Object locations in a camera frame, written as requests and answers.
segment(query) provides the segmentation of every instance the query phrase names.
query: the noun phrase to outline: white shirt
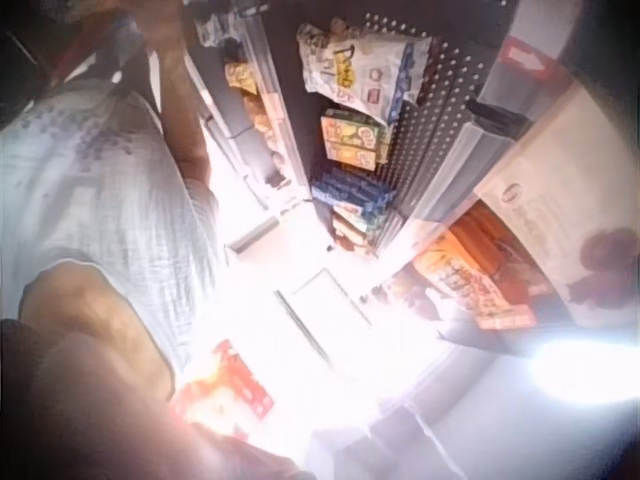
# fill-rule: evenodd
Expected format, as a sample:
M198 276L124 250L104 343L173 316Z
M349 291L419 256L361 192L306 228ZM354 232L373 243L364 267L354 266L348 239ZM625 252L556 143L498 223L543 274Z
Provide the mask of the white shirt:
M110 82L72 83L0 132L3 318L62 262L98 268L178 383L197 322L215 321L222 261L209 188L183 181L157 118Z

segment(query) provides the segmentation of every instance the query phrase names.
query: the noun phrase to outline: bright light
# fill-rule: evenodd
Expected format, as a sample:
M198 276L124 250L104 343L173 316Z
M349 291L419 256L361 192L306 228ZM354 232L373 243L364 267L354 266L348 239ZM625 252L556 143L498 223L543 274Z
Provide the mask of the bright light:
M567 341L544 346L533 362L535 382L564 401L598 405L640 398L640 349Z

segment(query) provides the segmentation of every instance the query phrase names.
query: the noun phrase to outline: white snack bag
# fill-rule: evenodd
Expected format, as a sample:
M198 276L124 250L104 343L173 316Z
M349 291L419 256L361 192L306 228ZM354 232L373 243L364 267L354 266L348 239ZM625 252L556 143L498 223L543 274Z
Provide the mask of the white snack bag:
M430 38L347 30L336 36L304 24L298 30L308 92L318 92L380 123L394 123L402 99L416 100Z

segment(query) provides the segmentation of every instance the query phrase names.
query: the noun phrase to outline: red arrow sign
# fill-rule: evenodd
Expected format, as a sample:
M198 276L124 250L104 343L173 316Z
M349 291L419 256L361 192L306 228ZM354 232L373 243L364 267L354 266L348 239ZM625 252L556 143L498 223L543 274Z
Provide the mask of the red arrow sign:
M546 80L555 66L552 58L519 38L511 36L508 36L502 44L498 61L518 67L540 80Z

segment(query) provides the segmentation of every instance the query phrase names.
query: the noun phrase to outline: shirt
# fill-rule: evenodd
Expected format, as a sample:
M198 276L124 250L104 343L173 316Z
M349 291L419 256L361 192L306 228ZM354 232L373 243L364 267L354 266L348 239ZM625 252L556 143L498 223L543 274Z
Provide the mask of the shirt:
M39 273L94 266L180 383L195 326L214 316L217 202L181 178L144 100L110 82L71 83L0 132L0 162L1 316L18 318Z

